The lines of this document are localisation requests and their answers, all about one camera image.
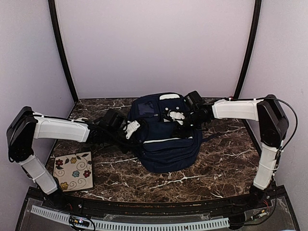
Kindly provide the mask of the navy blue backpack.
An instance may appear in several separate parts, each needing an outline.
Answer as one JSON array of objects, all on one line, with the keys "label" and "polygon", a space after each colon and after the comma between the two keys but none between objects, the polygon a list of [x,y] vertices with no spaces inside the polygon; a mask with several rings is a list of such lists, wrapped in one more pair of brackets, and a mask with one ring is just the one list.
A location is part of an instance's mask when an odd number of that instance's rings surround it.
[{"label": "navy blue backpack", "polygon": [[133,153],[152,173],[167,173],[190,167],[197,159],[203,139],[202,132],[195,128],[190,139],[172,138],[175,123],[164,122],[163,112],[166,109],[189,111],[182,95],[166,92],[137,98],[128,113],[130,122],[136,120],[140,124],[132,137],[145,140]]}]

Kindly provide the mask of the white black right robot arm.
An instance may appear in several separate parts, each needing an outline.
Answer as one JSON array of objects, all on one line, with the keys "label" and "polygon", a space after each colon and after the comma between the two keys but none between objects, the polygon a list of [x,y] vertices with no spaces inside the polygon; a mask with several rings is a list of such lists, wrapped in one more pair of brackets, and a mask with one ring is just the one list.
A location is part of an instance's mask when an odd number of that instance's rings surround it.
[{"label": "white black right robot arm", "polygon": [[290,110],[293,110],[292,106],[272,94],[260,98],[229,97],[205,102],[195,91],[185,96],[183,102],[188,107],[186,113],[177,108],[163,108],[165,119],[177,122],[174,136],[212,120],[238,119],[247,123],[261,150],[253,186],[265,190],[279,168],[284,149],[295,135],[287,135],[289,119],[283,110],[284,105]]}]

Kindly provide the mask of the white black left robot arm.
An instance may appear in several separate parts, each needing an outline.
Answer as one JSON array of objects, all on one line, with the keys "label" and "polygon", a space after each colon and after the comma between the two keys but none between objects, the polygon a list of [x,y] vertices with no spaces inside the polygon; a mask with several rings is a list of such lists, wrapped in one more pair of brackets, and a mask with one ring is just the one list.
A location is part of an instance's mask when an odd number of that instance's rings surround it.
[{"label": "white black left robot arm", "polygon": [[144,124],[141,119],[129,122],[113,109],[91,121],[47,116],[25,106],[6,131],[8,158],[11,163],[18,163],[43,193],[49,195],[49,202],[56,209],[63,210],[68,206],[68,199],[62,195],[59,183],[36,156],[32,148],[33,140],[56,139],[96,144],[110,141],[124,148],[135,148],[142,141],[134,141],[132,135]]}]

